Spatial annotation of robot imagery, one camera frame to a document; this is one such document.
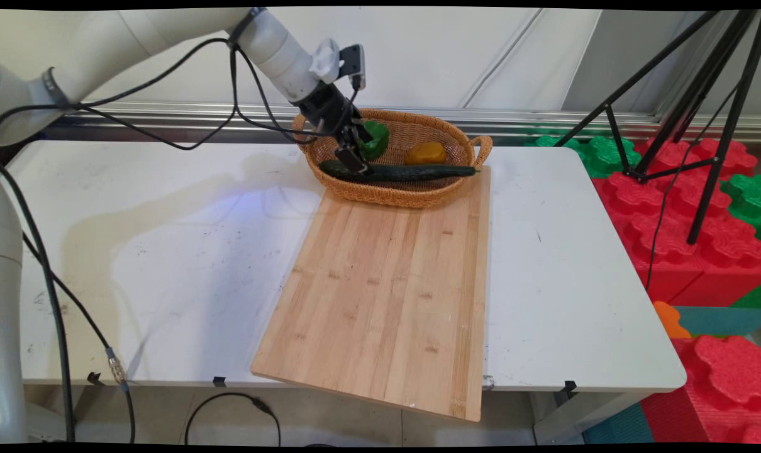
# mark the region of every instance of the yellow bell pepper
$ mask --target yellow bell pepper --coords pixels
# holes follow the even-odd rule
[[[445,147],[438,142],[419,143],[406,155],[406,165],[444,164],[445,160]]]

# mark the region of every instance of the white table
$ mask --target white table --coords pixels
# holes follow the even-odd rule
[[[498,147],[487,165],[487,387],[556,392],[574,381],[579,394],[538,415],[545,444],[682,386],[685,370],[576,153]],[[133,384],[285,385],[249,365],[323,193],[295,145],[40,141],[9,168],[53,269]],[[113,384],[101,343],[60,303],[74,384],[90,372]],[[21,359],[27,383],[60,381],[42,271],[27,251]]]

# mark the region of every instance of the cutting board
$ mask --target cutting board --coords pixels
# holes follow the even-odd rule
[[[490,169],[427,209],[325,192],[252,373],[481,417]]]

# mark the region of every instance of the power cord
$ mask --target power cord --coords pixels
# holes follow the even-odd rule
[[[260,410],[260,412],[267,413],[268,415],[270,415],[271,418],[274,419],[274,424],[277,425],[277,446],[280,447],[282,443],[281,442],[282,438],[280,436],[280,422],[277,421],[277,416],[274,415],[274,412],[272,412],[271,407],[269,407],[269,405],[263,402],[260,398],[256,398],[256,396],[250,396],[250,395],[247,395],[246,393],[237,393],[237,392],[219,393],[218,395],[210,396],[210,398],[202,401],[202,404],[196,407],[196,410],[194,410],[193,413],[191,413],[191,417],[187,419],[187,425],[185,425],[185,445],[190,445],[188,444],[188,441],[187,441],[188,433],[191,430],[191,424],[193,423],[193,419],[196,418],[196,415],[197,413],[199,413],[199,410],[201,410],[205,404],[208,404],[210,401],[213,401],[214,399],[222,398],[222,396],[240,396],[241,398],[246,398],[249,401],[251,401],[254,407],[257,407],[257,409]]]
[[[175,71],[180,66],[182,66],[182,64],[188,61],[190,57],[192,57],[192,55],[194,55],[197,51],[199,51],[200,49],[212,43],[227,43],[230,46],[230,75],[231,75],[231,82],[232,82],[232,89],[233,89],[233,107],[232,107],[232,112],[227,117],[227,120],[223,121],[222,124],[216,127],[216,129],[214,129],[210,134],[206,135],[204,138],[202,138],[202,140],[200,140],[196,144],[193,144],[188,147],[179,145],[177,143],[171,142],[170,140],[165,140],[164,138],[159,137],[158,135],[153,134],[149,131],[145,131],[144,129],[141,129],[140,127],[134,126],[128,121],[121,120],[121,118],[116,118],[115,116],[107,114],[105,112],[96,111],[96,109],[93,108],[96,106],[101,106],[107,103],[111,103],[112,101],[119,100],[130,94],[135,94],[136,92],[141,91],[142,89],[148,88],[148,86],[151,86],[161,81],[163,78],[171,74],[171,72]],[[260,98],[262,98],[263,104],[274,126],[269,126],[262,123],[257,123],[256,121],[249,120],[249,118],[247,118],[246,115],[244,115],[240,111],[240,107],[238,106],[238,101],[237,101],[237,81],[236,81],[237,71],[236,71],[235,52],[239,52],[242,55],[243,59],[245,59],[246,63],[248,64],[249,69],[252,71],[252,77],[255,79],[258,90],[260,92]],[[229,121],[231,121],[232,118],[235,117],[236,113],[242,118],[243,121],[247,121],[247,123],[252,124],[253,126],[262,127],[272,131],[279,131],[283,134],[284,137],[288,138],[291,141],[294,141],[295,143],[299,143],[299,144],[312,143],[312,141],[316,140],[316,138],[318,137],[328,137],[328,135],[332,135],[338,131],[338,127],[341,127],[343,125],[343,122],[348,118],[349,112],[352,111],[351,109],[352,103],[355,100],[355,96],[357,94],[358,94],[358,89],[355,88],[355,91],[353,92],[352,97],[350,97],[349,103],[345,106],[342,116],[340,117],[340,120],[338,121],[337,126],[334,128],[333,131],[329,131],[329,132],[295,131],[292,129],[282,128],[277,123],[276,118],[274,118],[274,115],[272,114],[271,109],[269,108],[268,100],[265,97],[265,93],[263,92],[262,85],[260,85],[260,80],[257,77],[257,73],[255,72],[254,66],[252,66],[251,61],[246,57],[246,54],[245,52],[243,52],[243,49],[231,43],[229,40],[226,40],[225,38],[210,38],[210,40],[205,40],[202,43],[199,43],[198,45],[196,45],[193,49],[191,49],[190,52],[185,54],[184,57],[182,57],[179,61],[177,61],[177,63],[173,64],[170,68],[168,68],[161,74],[157,75],[153,79],[139,86],[134,87],[133,89],[126,90],[125,92],[121,92],[121,94],[116,94],[114,96],[111,96],[109,98],[104,98],[99,101],[91,101],[91,103],[70,104],[69,106],[67,106],[67,108],[75,109],[76,111],[87,111],[95,115],[99,115],[101,117],[107,118],[107,120],[115,121],[116,123],[122,124],[123,126],[127,126],[128,128],[133,129],[134,131],[138,131],[142,133],[143,135],[147,135],[150,138],[154,138],[154,140],[160,141],[162,143],[165,143],[172,147],[176,147],[178,149],[190,151],[200,146],[202,143],[207,142],[208,140],[210,140],[211,137],[213,137],[213,135],[221,131],[221,129],[223,129],[223,127],[225,127],[229,123]],[[62,109],[62,107],[56,104],[18,106],[13,109],[9,109],[9,111],[6,111],[0,115],[0,126],[2,123],[4,123],[4,121],[7,120],[7,118],[11,117],[12,115],[15,115],[24,111],[36,111],[36,109]],[[305,140],[305,141],[296,140],[296,138],[290,137],[288,135],[289,133],[298,134],[298,135],[312,135],[314,138],[312,138],[312,140]],[[133,402],[131,402],[130,388],[128,387],[128,383],[126,382],[123,368],[121,367],[121,364],[119,364],[119,362],[117,361],[115,353],[113,352],[113,348],[109,346],[109,343],[107,342],[106,338],[104,338],[104,335],[101,333],[101,330],[96,325],[96,322],[93,321],[92,316],[90,316],[90,313],[87,312],[87,309],[79,301],[79,299],[76,298],[73,292],[71,292],[71,290],[68,289],[66,284],[64,284],[64,282],[62,282],[58,278],[58,276],[56,276],[55,273],[53,273],[53,271],[51,270],[50,261],[48,260],[45,246],[42,243],[42,236],[39,234],[39,229],[38,227],[36,227],[35,221],[33,221],[33,216],[31,215],[28,204],[26,203],[26,198],[23,196],[22,191],[20,187],[18,186],[18,184],[16,183],[16,181],[14,180],[14,178],[11,176],[9,171],[6,170],[6,168],[1,163],[0,163],[0,173],[7,180],[7,183],[9,183],[9,186],[12,188],[15,198],[16,200],[18,200],[20,209],[23,212],[24,217],[26,218],[26,223],[31,232],[31,235],[33,236],[33,241],[35,242],[36,246],[35,244],[32,244],[31,241],[29,241],[29,238],[26,235],[23,235],[23,240],[26,243],[26,246],[29,247],[29,249],[31,250],[31,253],[35,256],[35,258],[41,264],[42,272],[45,276],[48,298],[50,299],[51,310],[53,311],[53,319],[55,319],[55,324],[56,324],[59,360],[60,360],[60,367],[62,370],[62,390],[64,391],[64,406],[65,406],[65,427],[67,431],[66,439],[68,442],[75,442],[75,427],[73,425],[73,394],[70,389],[70,363],[67,356],[67,336],[65,333],[64,321],[62,320],[62,312],[61,312],[61,309],[59,309],[59,303],[58,303],[58,298],[56,295],[55,284],[58,284],[58,286],[61,287],[61,289],[64,290],[64,292],[67,294],[67,296],[69,296],[70,300],[72,300],[76,304],[76,306],[79,307],[79,310],[82,312],[82,315],[84,315],[84,318],[87,319],[87,322],[90,324],[90,326],[92,327],[92,329],[98,336],[99,340],[104,345],[104,348],[107,352],[107,356],[109,359],[111,370],[113,370],[113,375],[115,376],[116,381],[118,382],[119,386],[121,386],[121,389],[123,390],[125,394],[126,404],[128,407],[128,414],[130,415],[130,443],[133,444],[135,439],[134,409],[133,409]],[[256,407],[258,407],[258,409],[263,410],[264,412],[271,415],[272,418],[274,418],[274,421],[277,424],[277,438],[278,438],[278,444],[279,444],[280,424],[277,421],[277,418],[274,416],[273,413],[271,413],[271,410],[269,409],[269,407],[262,403],[262,401],[258,399],[253,399],[252,404],[255,404]]]
[[[0,161],[0,173],[6,178],[7,183],[12,188],[14,196],[18,199],[18,205],[23,213],[23,217],[26,218],[29,230],[33,236],[33,241],[36,244],[36,249],[39,250],[39,262],[42,265],[42,273],[45,275],[45,286],[48,291],[48,298],[50,299],[50,309],[53,312],[53,321],[56,324],[56,339],[59,349],[59,364],[62,370],[62,397],[64,398],[65,405],[65,430],[67,431],[65,439],[68,442],[75,442],[75,427],[73,426],[73,392],[70,392],[70,364],[67,359],[67,336],[65,335],[65,323],[62,320],[62,310],[59,309],[59,300],[56,297],[56,287],[53,285],[53,272],[50,270],[50,261],[48,255],[45,252],[45,245],[42,243],[42,236],[39,234],[39,229],[36,228],[36,223],[33,221],[31,210],[29,210],[26,198],[23,197],[23,193],[20,190],[20,186],[14,180],[9,171],[1,164]]]
[[[26,233],[23,233],[23,241],[26,243],[26,247],[28,247],[29,251],[33,255],[33,257],[39,261],[40,264],[42,264],[42,261],[40,260],[40,255],[36,251],[36,248],[33,246],[31,241],[29,240]],[[104,337],[104,334],[101,333],[101,329],[98,328],[96,325],[95,320],[93,320],[92,316],[90,316],[90,313],[87,312],[87,309],[84,307],[84,304],[82,304],[78,298],[76,298],[76,295],[73,294],[73,292],[62,282],[61,278],[59,278],[53,271],[50,273],[51,278],[53,278],[53,281],[56,282],[56,285],[59,286],[62,291],[67,294],[68,298],[70,298],[73,303],[76,304],[76,307],[79,307],[79,311],[81,311],[82,315],[84,315],[84,318],[87,319],[87,323],[90,324],[90,327],[94,330],[96,333],[96,336],[98,336],[98,339],[101,340],[101,344],[104,345],[104,349],[107,350],[108,354],[113,350],[109,346],[109,343],[107,342],[107,338]],[[114,358],[115,354],[114,352],[111,353],[111,358]],[[128,408],[128,416],[130,416],[130,444],[134,444],[134,438],[135,438],[135,422],[134,422],[134,406],[131,403],[131,394],[130,394],[130,388],[127,385],[121,385],[121,390],[123,390],[124,395],[126,396],[126,405]]]

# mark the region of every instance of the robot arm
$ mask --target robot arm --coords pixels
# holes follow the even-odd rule
[[[333,40],[325,40],[311,55],[265,8],[93,12],[70,43],[70,57],[64,65],[28,82],[0,65],[0,115],[17,106],[80,103],[134,64],[189,38],[221,30],[237,34],[240,48],[318,131],[334,132],[340,144],[336,155],[349,169],[372,173],[357,147],[358,138],[371,137],[357,109],[331,85],[348,75],[355,89],[364,88],[363,49],[356,45],[338,51]],[[341,124],[345,108],[352,112]],[[39,109],[9,117],[0,126],[0,146],[30,137],[66,112]]]
[[[250,60],[318,131],[332,131],[338,142],[335,154],[349,169],[372,174],[357,146],[359,138],[372,137],[358,109],[332,85],[349,76],[355,90],[364,88],[362,48],[338,51],[333,40],[325,40],[310,55],[265,8],[93,12],[70,44],[70,59],[64,65],[26,82],[0,64],[0,116],[20,106],[80,103],[133,64],[220,30],[236,38]],[[69,107],[31,109],[7,117],[0,125],[0,146],[30,137],[69,111]],[[19,359],[21,234],[15,210],[0,185],[0,444],[26,442]]]

